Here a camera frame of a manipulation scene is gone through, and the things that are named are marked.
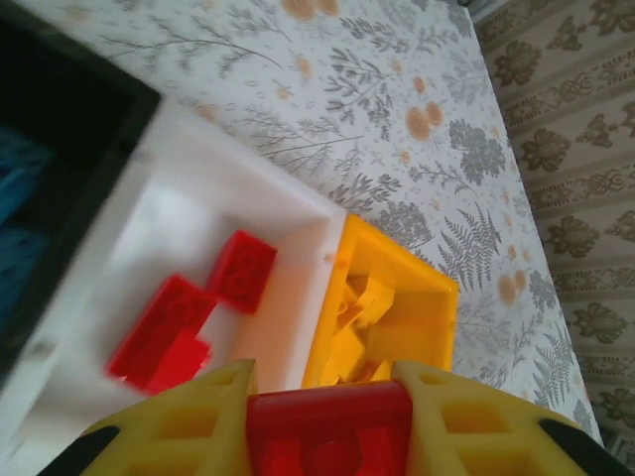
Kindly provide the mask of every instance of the patterned wallpaper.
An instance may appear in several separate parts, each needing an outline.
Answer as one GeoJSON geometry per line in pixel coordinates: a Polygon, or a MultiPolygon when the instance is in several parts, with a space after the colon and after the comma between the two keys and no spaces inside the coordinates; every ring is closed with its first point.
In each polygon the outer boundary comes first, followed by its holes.
{"type": "Polygon", "coordinates": [[[594,412],[635,467],[635,2],[513,0],[476,32],[594,412]]]}

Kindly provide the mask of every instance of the toy block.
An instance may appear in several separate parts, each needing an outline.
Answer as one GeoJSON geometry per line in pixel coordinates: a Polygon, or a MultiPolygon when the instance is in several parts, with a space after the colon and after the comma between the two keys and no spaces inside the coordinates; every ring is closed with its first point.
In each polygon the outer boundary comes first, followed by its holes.
{"type": "Polygon", "coordinates": [[[348,283],[359,296],[352,306],[357,310],[354,318],[356,326],[375,324],[393,304],[395,290],[384,285],[373,276],[348,278],[348,283]]]}
{"type": "Polygon", "coordinates": [[[111,357],[107,372],[149,394],[186,382],[209,359],[209,346],[196,334],[214,306],[211,296],[185,278],[167,278],[111,357]]]}
{"type": "Polygon", "coordinates": [[[390,371],[392,363],[386,360],[381,362],[366,361],[356,373],[352,382],[380,382],[382,380],[390,380],[390,371]]]}
{"type": "Polygon", "coordinates": [[[357,317],[358,312],[354,306],[358,300],[359,296],[353,288],[348,283],[344,283],[344,291],[339,302],[339,309],[337,310],[336,331],[344,328],[357,317]]]}
{"type": "Polygon", "coordinates": [[[257,476],[401,476],[412,402],[394,382],[252,397],[247,439],[257,476]]]}
{"type": "Polygon", "coordinates": [[[364,358],[364,344],[352,327],[347,325],[333,336],[330,346],[324,375],[350,382],[364,358]]]}
{"type": "Polygon", "coordinates": [[[205,289],[218,302],[254,313],[271,275],[276,249],[242,230],[225,243],[205,289]]]}

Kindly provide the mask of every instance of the white plastic container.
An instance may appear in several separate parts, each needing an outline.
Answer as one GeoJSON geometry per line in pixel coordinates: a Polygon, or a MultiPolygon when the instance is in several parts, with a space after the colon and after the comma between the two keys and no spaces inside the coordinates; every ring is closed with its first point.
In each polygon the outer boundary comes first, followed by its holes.
{"type": "Polygon", "coordinates": [[[255,358],[260,392],[299,388],[344,219],[165,100],[0,395],[0,474],[36,474],[91,423],[143,399],[105,376],[108,358],[163,279],[203,285],[236,229],[278,255],[255,315],[211,314],[199,335],[212,345],[209,367],[255,358]]]}

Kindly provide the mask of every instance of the blue object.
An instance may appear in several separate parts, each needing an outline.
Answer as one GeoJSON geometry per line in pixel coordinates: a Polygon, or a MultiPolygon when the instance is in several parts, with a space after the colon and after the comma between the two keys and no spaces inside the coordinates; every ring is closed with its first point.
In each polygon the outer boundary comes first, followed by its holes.
{"type": "Polygon", "coordinates": [[[33,231],[0,227],[0,331],[49,242],[48,236],[33,231]]]}
{"type": "Polygon", "coordinates": [[[29,198],[53,153],[0,126],[0,225],[29,198]]]}

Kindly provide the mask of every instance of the red plastic part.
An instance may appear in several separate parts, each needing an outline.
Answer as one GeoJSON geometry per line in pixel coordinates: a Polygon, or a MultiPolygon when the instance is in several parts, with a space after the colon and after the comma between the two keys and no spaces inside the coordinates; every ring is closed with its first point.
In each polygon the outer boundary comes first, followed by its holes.
{"type": "Polygon", "coordinates": [[[209,361],[196,339],[216,302],[179,275],[167,278],[107,364],[107,372],[154,395],[190,380],[209,361]]]}
{"type": "Polygon", "coordinates": [[[236,231],[223,247],[206,290],[218,302],[254,313],[271,274],[276,249],[248,233],[236,231]]]}
{"type": "Polygon", "coordinates": [[[396,382],[321,387],[250,398],[255,476],[402,476],[413,405],[396,382]]]}

